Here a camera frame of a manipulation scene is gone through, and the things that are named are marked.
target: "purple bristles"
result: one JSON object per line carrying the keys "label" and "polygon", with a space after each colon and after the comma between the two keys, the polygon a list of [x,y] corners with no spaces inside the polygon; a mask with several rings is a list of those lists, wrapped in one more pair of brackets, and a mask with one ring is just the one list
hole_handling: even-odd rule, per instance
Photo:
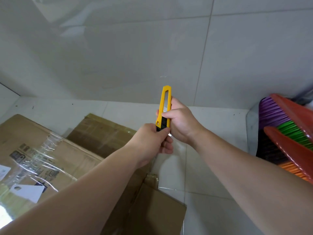
{"label": "purple bristles", "polygon": [[291,119],[271,97],[266,97],[259,104],[259,129],[265,126],[277,127]]}

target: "yellow utility knife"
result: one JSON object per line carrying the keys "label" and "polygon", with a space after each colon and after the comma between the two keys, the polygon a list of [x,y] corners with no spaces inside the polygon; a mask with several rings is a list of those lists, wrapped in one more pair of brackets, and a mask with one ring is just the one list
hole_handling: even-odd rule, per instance
{"label": "yellow utility knife", "polygon": [[167,112],[171,109],[171,100],[172,100],[172,88],[170,86],[164,86],[161,95],[159,115],[156,121],[157,131],[160,131],[166,127],[170,127],[170,119],[162,117],[162,113]]}

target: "forearm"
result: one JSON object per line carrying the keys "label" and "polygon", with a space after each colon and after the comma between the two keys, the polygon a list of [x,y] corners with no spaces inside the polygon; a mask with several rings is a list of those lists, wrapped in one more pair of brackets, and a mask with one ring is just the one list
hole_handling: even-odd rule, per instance
{"label": "forearm", "polygon": [[130,147],[117,150],[77,182],[3,228],[1,234],[99,234],[137,162]]}
{"label": "forearm", "polygon": [[197,133],[192,146],[264,233],[312,232],[311,184],[208,130]]}

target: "person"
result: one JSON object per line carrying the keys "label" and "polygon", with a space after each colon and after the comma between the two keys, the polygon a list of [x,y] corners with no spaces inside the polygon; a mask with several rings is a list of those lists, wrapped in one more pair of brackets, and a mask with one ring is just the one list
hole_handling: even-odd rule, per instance
{"label": "person", "polygon": [[198,152],[264,234],[313,233],[310,183],[224,141],[204,128],[176,98],[171,103],[172,109],[162,113],[171,119],[171,130],[157,132],[155,124],[144,124],[124,147],[6,225],[0,234],[41,234],[43,228],[45,234],[53,235],[99,234],[134,171],[157,153],[173,153],[170,131]]}

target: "white paper tag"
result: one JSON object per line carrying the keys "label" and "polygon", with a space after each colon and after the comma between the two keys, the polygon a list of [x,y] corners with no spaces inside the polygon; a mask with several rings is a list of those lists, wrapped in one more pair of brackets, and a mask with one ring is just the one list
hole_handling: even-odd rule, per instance
{"label": "white paper tag", "polygon": [[7,173],[11,170],[11,167],[6,167],[0,165],[0,180],[3,180],[3,178],[7,175]]}
{"label": "white paper tag", "polygon": [[44,188],[44,186],[16,184],[11,187],[10,192],[22,198],[28,199],[36,204],[41,196],[41,193],[44,191]]}

